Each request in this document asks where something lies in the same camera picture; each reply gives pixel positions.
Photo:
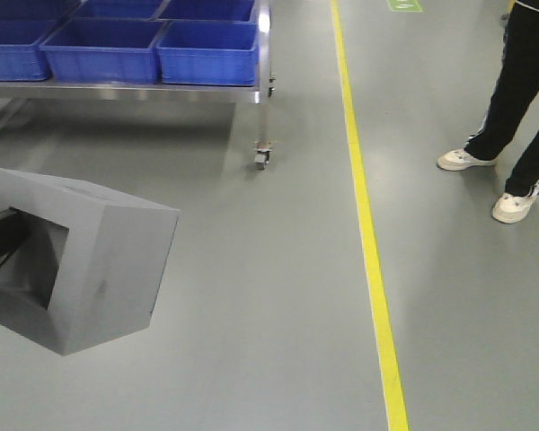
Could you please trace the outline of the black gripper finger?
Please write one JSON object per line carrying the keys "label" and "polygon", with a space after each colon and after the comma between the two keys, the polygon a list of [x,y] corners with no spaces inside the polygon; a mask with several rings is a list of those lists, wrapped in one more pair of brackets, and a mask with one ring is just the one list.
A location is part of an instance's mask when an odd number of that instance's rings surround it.
{"label": "black gripper finger", "polygon": [[27,223],[18,210],[0,212],[0,268],[27,240]]}

